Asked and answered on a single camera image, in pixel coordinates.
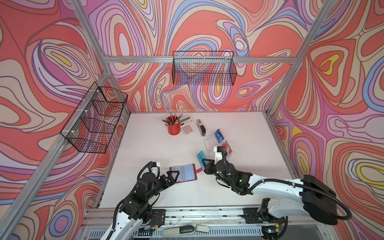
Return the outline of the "clear plastic card tray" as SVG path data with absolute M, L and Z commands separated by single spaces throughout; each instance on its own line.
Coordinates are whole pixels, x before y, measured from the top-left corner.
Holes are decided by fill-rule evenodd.
M 203 140 L 203 144 L 206 147 L 206 151 L 208 153 L 208 158 L 209 159 L 214 159 L 215 154 L 214 154 L 214 147 L 219 146 L 218 141 L 216 140 L 214 133 L 210 134 Z

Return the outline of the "red leather card holder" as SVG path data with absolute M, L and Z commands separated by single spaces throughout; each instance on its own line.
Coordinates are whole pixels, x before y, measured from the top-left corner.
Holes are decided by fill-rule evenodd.
M 188 164 L 183 166 L 170 167 L 170 171 L 179 171 L 180 175 L 178 177 L 177 183 L 184 183 L 197 180 L 197 174 L 202 172 L 203 169 L 196 169 L 195 164 Z

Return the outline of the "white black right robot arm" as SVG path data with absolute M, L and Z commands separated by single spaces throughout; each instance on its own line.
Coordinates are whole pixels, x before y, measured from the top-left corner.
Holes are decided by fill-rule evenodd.
M 215 176 L 217 183 L 239 196 L 265 195 L 263 210 L 271 217 L 310 216 L 319 223 L 335 226 L 338 221 L 351 220 L 349 207 L 335 191 L 316 177 L 280 180 L 266 178 L 235 169 L 227 160 L 203 160 L 204 172 Z

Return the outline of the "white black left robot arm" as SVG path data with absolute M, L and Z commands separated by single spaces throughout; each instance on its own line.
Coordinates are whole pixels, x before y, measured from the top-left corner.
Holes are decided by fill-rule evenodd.
M 151 221 L 153 204 L 150 199 L 176 184 L 179 171 L 161 175 L 160 163 L 148 162 L 138 173 L 130 193 L 115 207 L 113 221 L 102 240 L 128 240 L 142 224 Z

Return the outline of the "teal credit card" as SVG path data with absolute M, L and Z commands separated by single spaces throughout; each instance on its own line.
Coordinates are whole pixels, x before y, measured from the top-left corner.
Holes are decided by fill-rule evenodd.
M 204 151 L 200 151 L 198 154 L 197 154 L 197 159 L 200 163 L 200 165 L 203 167 L 204 164 L 203 164 L 203 160 L 206 159 L 206 155 L 204 153 Z

